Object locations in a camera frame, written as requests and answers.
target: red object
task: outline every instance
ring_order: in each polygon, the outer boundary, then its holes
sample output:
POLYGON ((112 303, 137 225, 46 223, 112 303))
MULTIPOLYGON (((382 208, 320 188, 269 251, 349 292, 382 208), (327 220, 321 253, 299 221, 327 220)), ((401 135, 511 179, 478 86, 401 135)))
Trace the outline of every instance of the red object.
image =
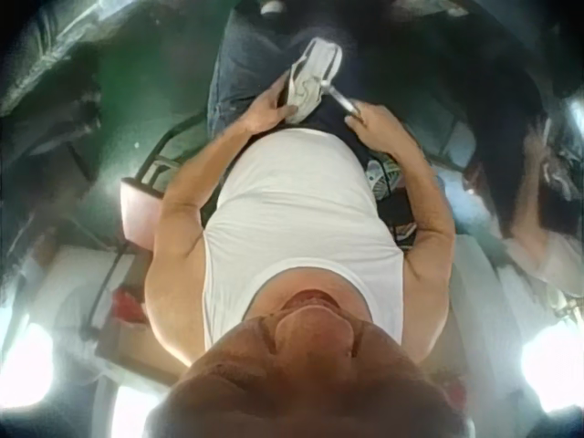
POLYGON ((464 412, 466 409, 466 387, 461 379, 454 379, 443 385, 446 398, 451 406, 464 412))
POLYGON ((148 324, 148 317, 135 296, 120 287, 113 294, 111 313, 114 318, 131 324, 148 324))

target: jeans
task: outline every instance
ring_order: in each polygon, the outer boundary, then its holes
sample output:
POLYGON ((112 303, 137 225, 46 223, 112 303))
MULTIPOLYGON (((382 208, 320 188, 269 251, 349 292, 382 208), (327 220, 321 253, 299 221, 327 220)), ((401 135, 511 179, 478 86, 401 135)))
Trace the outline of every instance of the jeans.
MULTIPOLYGON (((215 62, 207 108, 209 138, 215 138, 236 121, 259 94, 290 69, 314 37, 342 47, 343 62, 333 82, 347 97, 364 99, 357 44, 333 17, 334 14, 313 16, 312 22, 302 20, 302 26, 295 26, 287 21, 287 14, 261 16, 256 0, 240 2, 229 17, 215 62)), ((304 122, 294 126, 281 124, 276 130, 310 128, 334 134, 351 148, 365 169, 370 152, 347 127, 345 116, 336 101, 324 96, 304 122)))

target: shoe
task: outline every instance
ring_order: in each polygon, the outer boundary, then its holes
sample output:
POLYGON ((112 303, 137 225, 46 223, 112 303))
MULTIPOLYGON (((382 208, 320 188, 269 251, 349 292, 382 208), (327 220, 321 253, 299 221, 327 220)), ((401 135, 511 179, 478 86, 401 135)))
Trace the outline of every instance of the shoe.
POLYGON ((280 0, 268 0, 262 4, 260 13, 262 16, 267 16, 271 14, 282 14, 286 11, 286 5, 280 0))
POLYGON ((298 124, 317 108, 322 101, 320 84, 337 76, 342 59, 343 50, 339 45, 318 37, 310 41, 290 69, 287 104, 295 105, 298 111, 286 119, 287 123, 298 124))
POLYGON ((376 201, 387 198, 402 178, 402 171, 389 157, 373 158, 367 165, 365 177, 376 201))

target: lips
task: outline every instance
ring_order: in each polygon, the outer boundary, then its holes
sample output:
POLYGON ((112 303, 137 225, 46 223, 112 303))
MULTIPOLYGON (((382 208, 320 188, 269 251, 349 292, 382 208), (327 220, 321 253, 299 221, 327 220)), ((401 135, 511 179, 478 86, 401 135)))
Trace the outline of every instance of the lips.
POLYGON ((335 310, 340 309, 339 303, 329 294, 322 292, 321 290, 311 289, 303 290, 302 292, 295 294, 286 302, 282 307, 282 310, 292 310, 310 305, 321 305, 335 310))
POLYGON ((276 354, 289 373, 327 370, 345 374, 350 368, 355 330, 328 302, 319 298, 308 302, 278 321, 274 330, 276 354))

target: wrist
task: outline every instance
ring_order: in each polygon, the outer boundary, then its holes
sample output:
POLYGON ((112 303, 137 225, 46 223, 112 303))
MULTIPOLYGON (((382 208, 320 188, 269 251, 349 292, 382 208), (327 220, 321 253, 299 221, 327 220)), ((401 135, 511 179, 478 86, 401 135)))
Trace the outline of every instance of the wrist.
POLYGON ((385 148, 385 152, 389 153, 393 159, 400 164, 400 166, 415 165, 419 162, 426 162, 426 158, 414 139, 407 141, 400 141, 398 147, 385 148))
POLYGON ((526 155, 526 172, 539 173, 541 166, 545 160, 544 156, 526 155))
POLYGON ((241 138, 247 138, 248 140, 251 139, 252 136, 256 135, 256 132, 252 132, 249 128, 249 125, 245 123, 245 119, 243 117, 236 120, 230 127, 229 130, 231 131, 232 135, 241 138))

